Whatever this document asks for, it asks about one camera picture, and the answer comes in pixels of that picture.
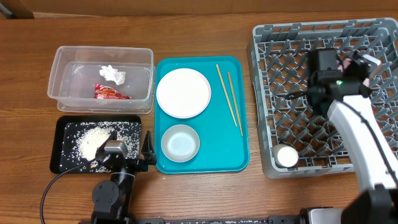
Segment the small white cup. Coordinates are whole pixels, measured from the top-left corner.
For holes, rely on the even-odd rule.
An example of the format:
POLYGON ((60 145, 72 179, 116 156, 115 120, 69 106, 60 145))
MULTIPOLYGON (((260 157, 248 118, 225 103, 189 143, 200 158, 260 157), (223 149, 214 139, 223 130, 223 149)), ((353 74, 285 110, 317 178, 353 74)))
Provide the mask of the small white cup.
POLYGON ((299 161, 298 152, 286 144, 277 144, 272 148, 275 163, 281 167, 293 167, 299 161))

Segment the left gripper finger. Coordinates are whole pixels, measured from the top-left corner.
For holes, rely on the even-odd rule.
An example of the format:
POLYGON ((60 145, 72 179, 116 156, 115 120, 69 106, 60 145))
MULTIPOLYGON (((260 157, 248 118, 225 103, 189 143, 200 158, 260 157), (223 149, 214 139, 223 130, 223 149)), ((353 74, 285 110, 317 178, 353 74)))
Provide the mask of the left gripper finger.
POLYGON ((141 154, 144 156, 144 161, 149 165, 156 165, 157 157, 152 144, 151 132, 147 131, 144 143, 141 149, 141 154))
POLYGON ((100 145, 100 147, 99 147, 98 149, 103 149, 108 141, 112 141, 112 140, 116 140, 116 139, 117 139, 117 132, 116 132, 116 131, 113 131, 113 132, 109 135, 109 137, 105 140, 105 142, 102 143, 102 145, 100 145))

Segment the pile of rice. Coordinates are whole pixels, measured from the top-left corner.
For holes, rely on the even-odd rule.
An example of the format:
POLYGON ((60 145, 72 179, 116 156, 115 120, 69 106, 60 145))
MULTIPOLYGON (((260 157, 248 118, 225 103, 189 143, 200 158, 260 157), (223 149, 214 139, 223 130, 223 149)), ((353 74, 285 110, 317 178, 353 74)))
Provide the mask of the pile of rice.
POLYGON ((94 159, 96 150, 113 132, 117 133, 117 140, 125 142, 126 157, 137 158, 140 148, 140 123, 132 121, 67 123, 61 140, 60 172, 94 159))

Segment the red snack wrapper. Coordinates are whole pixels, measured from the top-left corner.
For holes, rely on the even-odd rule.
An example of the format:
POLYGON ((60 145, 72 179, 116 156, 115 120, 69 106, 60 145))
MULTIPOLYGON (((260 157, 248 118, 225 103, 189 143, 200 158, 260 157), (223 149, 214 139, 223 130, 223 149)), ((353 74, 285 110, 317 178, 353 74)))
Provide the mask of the red snack wrapper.
POLYGON ((94 98, 103 100, 131 100, 131 97, 122 95, 114 88, 100 84, 95 85, 94 98))

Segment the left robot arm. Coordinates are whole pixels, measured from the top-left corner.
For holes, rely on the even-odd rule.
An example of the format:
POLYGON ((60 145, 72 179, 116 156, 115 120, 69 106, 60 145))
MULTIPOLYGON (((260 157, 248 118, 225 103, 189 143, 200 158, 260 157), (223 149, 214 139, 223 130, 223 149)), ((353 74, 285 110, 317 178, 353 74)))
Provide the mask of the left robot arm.
POLYGON ((92 223, 137 223, 129 212, 132 189, 137 172, 147 172, 150 165, 156 165, 157 158, 148 131, 141 150, 142 159, 128 159, 127 146, 112 132, 97 149, 95 161, 111 171, 109 180, 98 183, 92 193, 94 210, 92 223))

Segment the white tissue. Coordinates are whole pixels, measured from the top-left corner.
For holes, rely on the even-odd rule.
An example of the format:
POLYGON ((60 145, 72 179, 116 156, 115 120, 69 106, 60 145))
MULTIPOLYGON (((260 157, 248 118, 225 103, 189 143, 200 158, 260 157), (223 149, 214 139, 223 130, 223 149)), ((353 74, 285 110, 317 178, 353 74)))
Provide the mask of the white tissue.
POLYGON ((102 66, 99 74, 105 78, 106 81, 115 82, 117 85, 124 84, 126 78, 126 72, 121 72, 117 68, 113 68, 111 65, 102 66))

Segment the grey bowl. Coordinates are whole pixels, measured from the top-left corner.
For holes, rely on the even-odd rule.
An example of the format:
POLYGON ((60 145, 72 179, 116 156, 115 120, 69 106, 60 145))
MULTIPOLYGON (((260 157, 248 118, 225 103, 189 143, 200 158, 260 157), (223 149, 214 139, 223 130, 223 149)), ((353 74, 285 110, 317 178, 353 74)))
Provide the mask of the grey bowl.
POLYGON ((173 162, 193 159, 200 148, 200 138, 190 126, 178 124, 170 127, 161 139, 161 150, 173 162))

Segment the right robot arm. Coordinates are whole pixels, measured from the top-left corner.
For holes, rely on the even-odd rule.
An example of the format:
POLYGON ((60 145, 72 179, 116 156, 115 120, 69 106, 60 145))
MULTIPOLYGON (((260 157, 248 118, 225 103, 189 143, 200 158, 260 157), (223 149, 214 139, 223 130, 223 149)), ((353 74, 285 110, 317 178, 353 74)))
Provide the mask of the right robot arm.
POLYGON ((308 208, 304 223, 397 223, 397 158, 371 106, 370 80, 381 61, 355 52, 342 59, 334 49, 307 56, 308 104, 327 117, 343 140, 358 180, 359 196, 344 209, 308 208))

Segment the wooden chopstick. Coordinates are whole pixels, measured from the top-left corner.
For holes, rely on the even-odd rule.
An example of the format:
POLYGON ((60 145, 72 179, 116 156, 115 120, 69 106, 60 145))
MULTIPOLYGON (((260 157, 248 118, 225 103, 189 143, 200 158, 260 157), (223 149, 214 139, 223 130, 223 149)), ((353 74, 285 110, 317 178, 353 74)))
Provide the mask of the wooden chopstick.
POLYGON ((225 87, 225 84, 224 84, 224 81, 223 81, 223 76, 221 74, 221 70, 220 70, 220 67, 219 67, 218 64, 216 64, 216 69, 217 69, 217 72, 218 72, 218 76, 220 78, 221 86, 223 88, 224 95, 225 95, 225 98, 226 98, 226 101, 227 101, 227 104, 228 104, 228 107, 229 107, 229 110, 230 110, 234 125, 237 127, 236 118, 235 118, 235 115, 234 115, 234 112, 233 112, 233 109, 232 109, 232 106, 231 106, 231 102, 229 100, 228 92, 226 91, 226 87, 225 87))
POLYGON ((238 110, 238 104, 237 104, 237 101, 236 101, 236 96, 235 96, 235 92, 234 92, 234 86, 233 86, 233 81, 232 81, 232 78, 231 78, 230 71, 228 71, 228 78, 229 78, 229 84, 230 84, 230 88, 231 88, 231 92, 232 92, 232 96, 233 96, 234 108, 235 108, 236 116, 237 116, 237 119, 238 119, 239 130, 241 132, 241 136, 243 137, 244 136, 243 135, 243 129, 242 129, 242 125, 241 125, 241 119, 240 119, 240 114, 239 114, 239 110, 238 110))

